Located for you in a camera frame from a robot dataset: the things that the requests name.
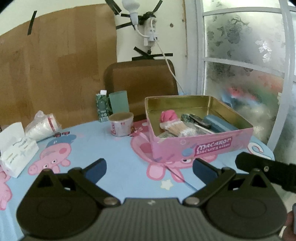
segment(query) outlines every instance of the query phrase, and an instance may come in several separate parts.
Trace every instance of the peppa pig print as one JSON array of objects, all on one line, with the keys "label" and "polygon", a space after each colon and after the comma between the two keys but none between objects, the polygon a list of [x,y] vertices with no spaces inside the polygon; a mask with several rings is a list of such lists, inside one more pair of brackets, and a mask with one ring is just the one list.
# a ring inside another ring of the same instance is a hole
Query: peppa pig print
[{"label": "peppa pig print", "polygon": [[[148,162],[148,168],[146,175],[152,180],[162,180],[165,176],[165,172],[169,171],[173,180],[178,183],[184,182],[184,176],[180,169],[191,168],[193,164],[193,159],[182,159],[180,161],[169,161],[170,155],[167,157],[160,157],[158,159],[153,159],[151,145],[149,142],[148,132],[141,132],[135,135],[131,140],[131,147],[134,152],[142,158],[144,161]],[[159,160],[166,159],[167,162],[159,162]],[[217,158],[217,155],[212,155],[202,158],[206,162],[212,162]]]},{"label": "peppa pig print", "polygon": [[66,135],[50,141],[41,152],[40,159],[35,161],[28,169],[29,175],[39,174],[43,169],[49,168],[54,173],[60,173],[60,167],[68,167],[71,162],[68,156],[71,153],[71,143],[76,135]]},{"label": "peppa pig print", "polygon": [[6,175],[0,165],[0,210],[5,210],[7,203],[12,198],[12,193],[6,182],[10,179],[10,176]]}]

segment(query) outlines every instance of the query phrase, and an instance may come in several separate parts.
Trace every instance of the plastic bag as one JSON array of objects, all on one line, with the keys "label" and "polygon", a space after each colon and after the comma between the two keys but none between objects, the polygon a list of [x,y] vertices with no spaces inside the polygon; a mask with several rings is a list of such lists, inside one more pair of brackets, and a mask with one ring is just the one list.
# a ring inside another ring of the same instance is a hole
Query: plastic bag
[{"label": "plastic bag", "polygon": [[34,120],[25,128],[25,135],[35,141],[41,141],[60,132],[61,125],[57,122],[53,114],[45,115],[38,111]]}]

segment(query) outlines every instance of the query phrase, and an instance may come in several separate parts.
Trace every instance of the pink cloth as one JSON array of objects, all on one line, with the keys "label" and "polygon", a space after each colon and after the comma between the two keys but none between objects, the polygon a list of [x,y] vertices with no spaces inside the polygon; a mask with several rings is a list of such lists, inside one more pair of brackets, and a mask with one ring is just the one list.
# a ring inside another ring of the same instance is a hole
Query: pink cloth
[{"label": "pink cloth", "polygon": [[177,119],[178,119],[178,116],[174,110],[166,110],[161,113],[159,121],[160,123],[162,123],[162,122],[173,121]]}]

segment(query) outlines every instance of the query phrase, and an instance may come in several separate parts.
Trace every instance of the human hand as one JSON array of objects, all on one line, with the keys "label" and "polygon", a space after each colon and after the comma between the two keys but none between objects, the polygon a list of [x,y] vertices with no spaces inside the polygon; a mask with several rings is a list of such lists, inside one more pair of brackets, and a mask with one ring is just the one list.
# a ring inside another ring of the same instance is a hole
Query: human hand
[{"label": "human hand", "polygon": [[291,211],[288,213],[287,221],[285,223],[285,226],[287,227],[285,228],[282,236],[282,239],[284,241],[296,241],[296,234],[294,234],[293,225],[294,225],[294,214]]}]

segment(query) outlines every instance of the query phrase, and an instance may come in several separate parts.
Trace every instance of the cartoon pig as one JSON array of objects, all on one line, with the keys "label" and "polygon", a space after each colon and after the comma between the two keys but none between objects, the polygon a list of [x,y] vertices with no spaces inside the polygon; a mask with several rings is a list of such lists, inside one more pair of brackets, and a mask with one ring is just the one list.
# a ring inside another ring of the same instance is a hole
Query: cartoon pig
[{"label": "cartoon pig", "polygon": [[54,173],[60,173],[59,164],[63,167],[68,167],[71,164],[67,159],[71,150],[69,143],[59,143],[45,148],[40,154],[40,160],[29,167],[28,173],[36,175],[45,168],[50,168]]},{"label": "cartoon pig", "polygon": [[12,198],[12,192],[6,182],[10,179],[10,176],[6,175],[0,166],[0,210],[5,210],[7,203]]},{"label": "cartoon pig", "polygon": [[[131,146],[135,153],[138,154],[144,161],[149,163],[147,168],[147,177],[152,180],[162,180],[165,176],[166,170],[171,172],[172,178],[176,182],[184,182],[184,176],[182,175],[180,169],[191,168],[193,164],[192,159],[180,160],[176,162],[165,162],[158,163],[157,160],[154,160],[152,157],[151,145],[149,143],[148,133],[141,133],[138,136],[135,136],[131,140]],[[203,158],[206,162],[214,161],[217,158],[217,155],[208,156]]]}]

